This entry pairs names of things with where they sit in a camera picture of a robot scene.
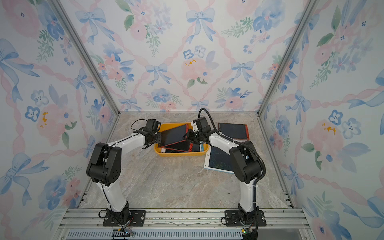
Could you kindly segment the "yellow plastic storage box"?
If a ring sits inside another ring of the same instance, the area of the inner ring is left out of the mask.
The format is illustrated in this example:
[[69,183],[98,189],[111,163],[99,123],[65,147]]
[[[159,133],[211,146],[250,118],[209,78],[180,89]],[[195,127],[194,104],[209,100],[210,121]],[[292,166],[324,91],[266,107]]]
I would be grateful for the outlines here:
[[[160,132],[178,127],[181,125],[187,124],[189,129],[192,129],[191,123],[165,123],[162,124],[160,127]],[[195,152],[195,153],[177,153],[177,154],[170,154],[170,153],[161,153],[161,148],[158,147],[158,144],[155,144],[153,147],[156,154],[158,154],[160,157],[194,157],[194,156],[204,156],[205,154],[209,153],[211,150],[211,147],[207,144],[204,144],[204,151],[203,152]]]

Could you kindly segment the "red writing tablet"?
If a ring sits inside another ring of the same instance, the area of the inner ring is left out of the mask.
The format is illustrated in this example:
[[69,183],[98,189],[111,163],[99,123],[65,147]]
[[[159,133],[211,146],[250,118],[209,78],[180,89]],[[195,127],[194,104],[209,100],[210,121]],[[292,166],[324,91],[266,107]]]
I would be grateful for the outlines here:
[[170,145],[184,142],[184,136],[188,131],[189,127],[187,124],[162,131],[161,142],[158,144],[158,147],[168,147]]
[[161,147],[162,153],[189,153],[193,149],[193,144],[188,141],[167,145]]
[[246,124],[218,123],[218,130],[235,140],[247,141],[250,139],[248,126]]

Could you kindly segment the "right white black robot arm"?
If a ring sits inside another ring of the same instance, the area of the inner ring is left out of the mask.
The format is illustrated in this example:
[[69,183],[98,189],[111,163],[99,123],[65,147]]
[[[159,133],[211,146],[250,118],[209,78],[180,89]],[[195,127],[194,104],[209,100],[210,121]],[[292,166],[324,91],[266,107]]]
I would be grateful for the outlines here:
[[192,128],[184,139],[193,144],[208,144],[230,156],[230,165],[236,178],[241,182],[239,220],[245,226],[258,226],[260,215],[257,206],[257,183],[266,174],[266,166],[250,141],[239,142],[218,130],[212,129],[205,117],[191,122]]

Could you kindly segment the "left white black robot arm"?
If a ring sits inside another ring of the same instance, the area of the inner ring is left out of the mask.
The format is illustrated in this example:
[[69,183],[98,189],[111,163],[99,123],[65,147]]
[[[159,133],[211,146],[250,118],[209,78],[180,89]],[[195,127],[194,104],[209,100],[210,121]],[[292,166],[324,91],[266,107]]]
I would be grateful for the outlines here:
[[148,119],[145,126],[121,140],[95,145],[86,173],[103,192],[110,213],[119,216],[129,213],[129,203],[119,184],[122,157],[137,148],[146,149],[160,143],[160,127],[159,121]]

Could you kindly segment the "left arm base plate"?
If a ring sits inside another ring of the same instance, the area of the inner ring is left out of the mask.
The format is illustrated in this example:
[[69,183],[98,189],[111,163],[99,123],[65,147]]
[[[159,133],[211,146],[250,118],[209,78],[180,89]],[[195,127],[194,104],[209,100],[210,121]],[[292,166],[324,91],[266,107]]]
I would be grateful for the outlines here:
[[126,210],[121,213],[105,210],[102,217],[104,227],[143,227],[146,218],[145,210]]

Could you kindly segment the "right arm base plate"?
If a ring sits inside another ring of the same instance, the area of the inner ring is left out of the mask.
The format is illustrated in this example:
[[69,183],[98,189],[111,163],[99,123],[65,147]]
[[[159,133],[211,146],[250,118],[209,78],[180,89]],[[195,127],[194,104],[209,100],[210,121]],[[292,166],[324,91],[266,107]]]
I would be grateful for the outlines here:
[[224,211],[227,227],[266,227],[266,217],[261,210],[245,213],[242,210]]

